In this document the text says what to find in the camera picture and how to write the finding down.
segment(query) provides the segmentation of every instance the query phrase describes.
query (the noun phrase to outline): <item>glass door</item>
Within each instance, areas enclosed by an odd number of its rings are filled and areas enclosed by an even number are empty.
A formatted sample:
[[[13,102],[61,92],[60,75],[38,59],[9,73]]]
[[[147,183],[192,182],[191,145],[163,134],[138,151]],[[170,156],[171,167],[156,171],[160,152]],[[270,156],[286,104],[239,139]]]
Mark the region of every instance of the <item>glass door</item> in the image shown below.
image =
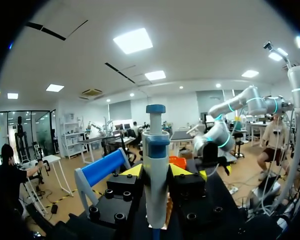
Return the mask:
[[[44,156],[53,155],[55,150],[51,138],[50,112],[32,111],[31,116],[33,141],[42,148]]]
[[[29,111],[11,111],[7,114],[9,144],[14,152],[14,161],[34,160],[31,114]]]

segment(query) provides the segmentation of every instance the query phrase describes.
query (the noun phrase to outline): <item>ceiling vent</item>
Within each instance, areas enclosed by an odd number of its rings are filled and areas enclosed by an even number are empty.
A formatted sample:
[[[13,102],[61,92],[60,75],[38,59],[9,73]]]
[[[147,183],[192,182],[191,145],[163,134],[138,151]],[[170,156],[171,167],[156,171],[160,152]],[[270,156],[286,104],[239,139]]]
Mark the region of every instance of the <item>ceiling vent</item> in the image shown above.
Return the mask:
[[[102,91],[100,91],[98,89],[88,89],[86,91],[83,91],[81,93],[81,96],[91,98],[91,97],[97,97],[101,94],[102,94]]]

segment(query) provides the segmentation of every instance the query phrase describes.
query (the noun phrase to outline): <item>black chair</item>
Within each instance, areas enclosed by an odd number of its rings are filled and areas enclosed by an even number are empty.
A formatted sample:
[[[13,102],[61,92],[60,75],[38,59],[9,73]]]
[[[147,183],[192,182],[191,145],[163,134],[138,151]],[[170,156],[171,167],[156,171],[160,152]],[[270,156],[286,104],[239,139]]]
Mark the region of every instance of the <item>black chair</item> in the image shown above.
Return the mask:
[[[240,132],[235,132],[233,134],[234,140],[235,140],[235,145],[234,145],[234,156],[239,159],[239,158],[244,158],[245,155],[243,155],[242,153],[240,153],[240,147],[241,145],[245,144],[243,141],[241,141],[240,139],[243,137],[244,135]]]

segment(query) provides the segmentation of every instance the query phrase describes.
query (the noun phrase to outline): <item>ceiling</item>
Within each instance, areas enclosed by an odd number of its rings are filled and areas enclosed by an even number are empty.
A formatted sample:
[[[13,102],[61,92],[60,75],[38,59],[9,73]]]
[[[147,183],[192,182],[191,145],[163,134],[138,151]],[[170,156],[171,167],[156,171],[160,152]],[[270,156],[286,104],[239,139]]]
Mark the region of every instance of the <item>ceiling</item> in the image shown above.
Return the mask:
[[[238,90],[288,84],[284,63],[268,58],[263,49],[267,40],[300,63],[294,44],[298,33],[263,0],[52,0],[30,22],[66,39],[26,26],[2,69],[0,105],[53,104],[78,99],[88,89],[101,90],[94,102],[105,105],[108,98],[111,103],[128,100],[131,92],[144,98],[213,90],[216,83]],[[140,28],[153,47],[124,54],[113,38]],[[166,79],[146,80],[145,73],[157,70]],[[260,74],[246,79],[241,77],[246,70]],[[47,92],[49,84],[64,89]],[[19,93],[19,99],[7,99],[7,93]]]

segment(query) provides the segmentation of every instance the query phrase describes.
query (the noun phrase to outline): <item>square ceiling panel light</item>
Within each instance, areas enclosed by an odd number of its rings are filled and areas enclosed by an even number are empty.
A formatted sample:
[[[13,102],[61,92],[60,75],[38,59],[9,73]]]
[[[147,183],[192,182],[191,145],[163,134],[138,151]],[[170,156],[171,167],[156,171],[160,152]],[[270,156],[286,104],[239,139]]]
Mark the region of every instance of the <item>square ceiling panel light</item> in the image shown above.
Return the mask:
[[[50,84],[48,86],[48,88],[46,89],[46,91],[48,92],[60,92],[61,89],[63,89],[65,86],[61,86],[61,85],[55,85],[55,84]]]
[[[8,99],[18,99],[18,93],[8,93]]]
[[[135,53],[153,47],[152,42],[145,28],[130,31],[117,36],[113,41],[125,54]]]
[[[152,72],[148,72],[144,75],[149,81],[165,79],[166,78],[166,75],[165,75],[164,71],[152,71]]]
[[[259,74],[258,71],[248,70],[244,74],[242,74],[241,76],[244,77],[244,78],[253,78],[253,77],[257,76],[258,74]]]

